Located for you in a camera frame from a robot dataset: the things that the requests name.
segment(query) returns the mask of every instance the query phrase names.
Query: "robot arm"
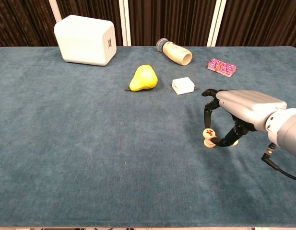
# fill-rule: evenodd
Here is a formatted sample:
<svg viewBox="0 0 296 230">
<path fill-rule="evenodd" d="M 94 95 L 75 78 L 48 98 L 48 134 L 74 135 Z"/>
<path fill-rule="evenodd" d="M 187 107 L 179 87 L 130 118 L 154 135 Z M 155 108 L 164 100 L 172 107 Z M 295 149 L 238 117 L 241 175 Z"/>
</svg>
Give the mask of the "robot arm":
<svg viewBox="0 0 296 230">
<path fill-rule="evenodd" d="M 271 144 L 262 160 L 296 180 L 296 177 L 285 173 L 269 159 L 276 146 L 296 156 L 296 109 L 287 109 L 286 102 L 252 90 L 207 89 L 202 96 L 213 97 L 204 108 L 206 128 L 211 127 L 212 112 L 219 107 L 229 112 L 235 121 L 234 127 L 224 138 L 212 138 L 212 143 L 228 147 L 249 131 L 266 132 Z"/>
</svg>

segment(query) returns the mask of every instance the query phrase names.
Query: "beige bottle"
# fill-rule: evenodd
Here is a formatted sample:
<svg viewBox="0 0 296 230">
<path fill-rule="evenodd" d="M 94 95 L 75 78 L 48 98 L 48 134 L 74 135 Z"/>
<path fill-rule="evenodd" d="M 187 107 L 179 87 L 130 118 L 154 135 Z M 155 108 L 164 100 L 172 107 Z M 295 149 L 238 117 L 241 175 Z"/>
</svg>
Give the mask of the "beige bottle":
<svg viewBox="0 0 296 230">
<path fill-rule="evenodd" d="M 166 38 L 157 41 L 156 49 L 182 66 L 188 65 L 192 59 L 192 53 L 188 49 L 178 46 Z"/>
</svg>

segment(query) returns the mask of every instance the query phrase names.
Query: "fabric surface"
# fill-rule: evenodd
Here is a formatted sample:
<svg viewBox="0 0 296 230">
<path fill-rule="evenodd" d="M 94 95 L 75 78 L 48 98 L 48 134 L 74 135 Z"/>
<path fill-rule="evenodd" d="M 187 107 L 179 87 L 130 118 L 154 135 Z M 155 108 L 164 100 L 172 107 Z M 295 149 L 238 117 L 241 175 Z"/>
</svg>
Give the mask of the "fabric surface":
<svg viewBox="0 0 296 230">
<path fill-rule="evenodd" d="M 133 46 L 154 46 L 165 37 L 180 46 L 206 46 L 216 0 L 129 0 Z"/>
<path fill-rule="evenodd" d="M 57 46 L 48 0 L 0 1 L 0 46 Z"/>
<path fill-rule="evenodd" d="M 296 226 L 296 181 L 260 160 L 270 141 L 203 145 L 208 89 L 252 89 L 296 108 L 296 48 L 189 47 L 179 66 L 155 47 L 118 47 L 107 66 L 67 63 L 58 47 L 0 48 L 0 226 Z M 231 78 L 206 68 L 235 64 Z M 128 92 L 150 64 L 159 82 Z M 173 79 L 193 93 L 176 95 Z M 212 127 L 234 125 L 222 108 Z M 272 160 L 296 176 L 296 157 Z"/>
<path fill-rule="evenodd" d="M 227 1 L 216 46 L 296 47 L 296 0 Z"/>
</svg>

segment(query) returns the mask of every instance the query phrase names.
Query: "bottle cap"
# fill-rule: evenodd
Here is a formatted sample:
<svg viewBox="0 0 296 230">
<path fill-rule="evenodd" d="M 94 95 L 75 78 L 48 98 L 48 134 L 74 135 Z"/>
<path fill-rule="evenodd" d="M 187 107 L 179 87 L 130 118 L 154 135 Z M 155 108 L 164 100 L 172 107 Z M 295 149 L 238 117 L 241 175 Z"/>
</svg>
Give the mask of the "bottle cap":
<svg viewBox="0 0 296 230">
<path fill-rule="evenodd" d="M 161 38 L 161 39 L 159 39 L 158 41 L 157 41 L 157 43 L 156 43 L 156 49 L 158 50 L 158 51 L 160 51 L 160 52 L 162 52 L 163 51 L 163 45 L 166 43 L 166 42 L 168 42 L 168 39 L 167 38 Z"/>
</svg>

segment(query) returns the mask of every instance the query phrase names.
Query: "blue-gray tablecloth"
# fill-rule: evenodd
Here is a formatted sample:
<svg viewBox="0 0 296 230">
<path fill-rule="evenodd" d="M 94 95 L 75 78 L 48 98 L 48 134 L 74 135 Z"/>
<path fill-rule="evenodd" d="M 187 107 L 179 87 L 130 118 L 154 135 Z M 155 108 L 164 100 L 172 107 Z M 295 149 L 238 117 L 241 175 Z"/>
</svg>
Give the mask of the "blue-gray tablecloth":
<svg viewBox="0 0 296 230">
<path fill-rule="evenodd" d="M 260 160 L 266 133 L 206 148 L 201 96 L 252 89 L 296 108 L 296 48 L 188 48 L 187 66 L 132 46 L 101 67 L 58 47 L 0 47 L 0 226 L 296 226 L 296 181 Z M 212 58 L 235 74 L 208 70 Z M 124 91 L 143 64 L 157 86 Z M 197 90 L 176 95 L 182 77 Z M 219 136 L 234 125 L 222 108 L 212 117 Z M 296 176 L 296 157 L 272 160 Z"/>
</svg>

